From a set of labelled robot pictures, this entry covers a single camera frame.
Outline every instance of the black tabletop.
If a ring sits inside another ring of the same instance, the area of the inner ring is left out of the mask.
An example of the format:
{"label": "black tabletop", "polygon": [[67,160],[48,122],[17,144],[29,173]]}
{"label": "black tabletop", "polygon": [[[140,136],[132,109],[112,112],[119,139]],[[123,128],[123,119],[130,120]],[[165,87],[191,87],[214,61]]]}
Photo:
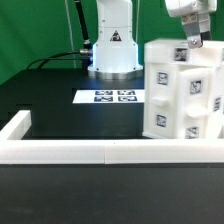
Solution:
{"label": "black tabletop", "polygon": [[143,103],[72,102],[77,90],[143,88],[143,78],[110,81],[91,79],[81,69],[25,70],[0,86],[1,127],[8,115],[29,109],[32,128],[26,139],[141,138]]}
{"label": "black tabletop", "polygon": [[[143,85],[89,79],[82,70],[22,71],[0,86],[1,127],[30,109],[26,139],[141,138],[143,104],[72,100],[78,89]],[[223,164],[0,165],[6,224],[222,224],[223,201]]]}

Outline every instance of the white block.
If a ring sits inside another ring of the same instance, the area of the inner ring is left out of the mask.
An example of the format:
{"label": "white block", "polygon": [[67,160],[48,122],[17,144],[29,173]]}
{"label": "white block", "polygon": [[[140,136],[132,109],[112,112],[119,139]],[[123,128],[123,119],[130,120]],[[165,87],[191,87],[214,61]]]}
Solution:
{"label": "white block", "polygon": [[156,40],[145,45],[144,136],[220,136],[223,48],[223,42],[214,41],[194,50],[180,40]]}
{"label": "white block", "polygon": [[0,140],[20,140],[31,127],[30,111],[19,111],[1,130]]}

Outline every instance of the green backdrop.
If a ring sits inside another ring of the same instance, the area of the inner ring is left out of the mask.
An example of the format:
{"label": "green backdrop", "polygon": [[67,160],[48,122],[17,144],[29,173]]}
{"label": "green backdrop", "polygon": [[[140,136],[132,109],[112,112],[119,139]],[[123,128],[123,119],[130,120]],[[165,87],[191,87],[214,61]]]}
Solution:
{"label": "green backdrop", "polygon": [[[82,48],[82,36],[73,0],[68,0],[75,49]],[[95,0],[82,0],[91,42],[97,39]],[[134,38],[136,22],[134,5]],[[213,39],[224,40],[224,0],[212,14]],[[71,42],[64,0],[1,0],[0,1],[0,84],[40,58],[71,51]],[[170,18],[165,0],[141,0],[138,44],[143,64],[144,43],[153,39],[185,38],[180,20]],[[70,62],[51,62],[48,67],[72,67]]]}

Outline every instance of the robot end effector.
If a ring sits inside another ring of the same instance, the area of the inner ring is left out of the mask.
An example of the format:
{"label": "robot end effector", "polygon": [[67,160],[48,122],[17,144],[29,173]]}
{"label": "robot end effector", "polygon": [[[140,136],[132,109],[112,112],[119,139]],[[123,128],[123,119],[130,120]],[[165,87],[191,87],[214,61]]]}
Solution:
{"label": "robot end effector", "polygon": [[189,48],[198,48],[211,39],[210,14],[217,0],[165,0],[171,17],[181,17]]}

